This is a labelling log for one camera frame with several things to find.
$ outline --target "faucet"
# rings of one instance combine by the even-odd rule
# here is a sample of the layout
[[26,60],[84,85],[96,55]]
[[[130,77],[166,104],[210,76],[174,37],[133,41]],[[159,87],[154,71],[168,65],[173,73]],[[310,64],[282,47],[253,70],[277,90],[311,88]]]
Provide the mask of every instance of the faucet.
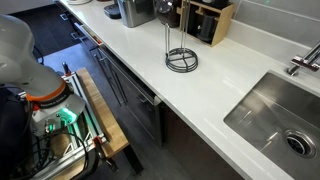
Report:
[[313,72],[316,72],[319,70],[320,65],[317,64],[317,60],[320,58],[320,42],[313,47],[304,57],[295,56],[291,63],[294,64],[291,68],[287,68],[285,71],[290,76],[297,76],[298,70],[301,67],[305,67],[307,69],[310,69]]

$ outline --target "orange ring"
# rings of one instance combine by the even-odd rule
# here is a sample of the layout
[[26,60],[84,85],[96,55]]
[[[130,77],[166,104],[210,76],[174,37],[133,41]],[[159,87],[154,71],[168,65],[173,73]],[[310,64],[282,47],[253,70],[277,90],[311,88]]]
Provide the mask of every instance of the orange ring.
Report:
[[46,96],[40,96],[40,97],[34,97],[34,96],[31,96],[30,94],[27,94],[26,95],[27,100],[28,101],[45,101],[45,100],[49,100],[49,99],[57,96],[66,87],[66,82],[63,79],[61,79],[61,80],[62,80],[62,83],[61,83],[60,87],[57,90],[55,90],[53,93],[46,95]]

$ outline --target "dark tile floor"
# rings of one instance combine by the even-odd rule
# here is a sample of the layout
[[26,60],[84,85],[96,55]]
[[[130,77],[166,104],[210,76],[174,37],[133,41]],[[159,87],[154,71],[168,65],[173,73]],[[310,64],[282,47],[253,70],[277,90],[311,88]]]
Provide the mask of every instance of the dark tile floor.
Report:
[[131,175],[129,166],[123,153],[116,155],[120,172],[112,173],[106,165],[100,166],[97,172],[88,177],[88,180],[111,179],[111,180],[188,180],[188,173],[175,160],[167,149],[160,149],[138,124],[134,117],[127,111],[126,107],[120,107],[112,94],[111,88],[104,78],[99,66],[95,64],[90,54],[79,44],[64,49],[45,57],[45,64],[56,71],[63,71],[62,62],[67,62],[72,71],[87,68],[100,90],[103,98],[116,117],[120,127],[124,131],[131,146],[139,157],[145,170],[140,176]]
[[35,46],[45,56],[80,42],[71,37],[71,25],[62,20],[60,14],[62,11],[58,6],[50,5],[11,15],[29,25],[35,38]]

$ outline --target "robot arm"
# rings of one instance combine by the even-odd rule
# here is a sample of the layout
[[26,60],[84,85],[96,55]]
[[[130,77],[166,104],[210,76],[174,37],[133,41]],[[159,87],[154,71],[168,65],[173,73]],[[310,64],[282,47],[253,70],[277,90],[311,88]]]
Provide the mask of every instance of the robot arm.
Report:
[[34,134],[41,136],[74,123],[85,101],[52,68],[36,61],[33,47],[26,23],[0,15],[0,84],[11,83],[27,93],[27,100],[37,107],[32,116]]

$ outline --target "white countertop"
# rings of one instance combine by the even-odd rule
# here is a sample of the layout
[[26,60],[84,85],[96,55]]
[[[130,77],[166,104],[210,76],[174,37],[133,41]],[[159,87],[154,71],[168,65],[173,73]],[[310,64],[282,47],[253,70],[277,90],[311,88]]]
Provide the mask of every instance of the white countertop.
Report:
[[[227,38],[213,48],[188,38],[199,66],[175,73],[165,65],[164,26],[157,19],[128,28],[104,14],[112,2],[61,2],[244,178],[292,179],[223,122],[266,72],[286,76],[285,65]],[[171,30],[171,48],[179,47],[180,38]],[[303,73],[288,78],[319,96],[319,79]]]

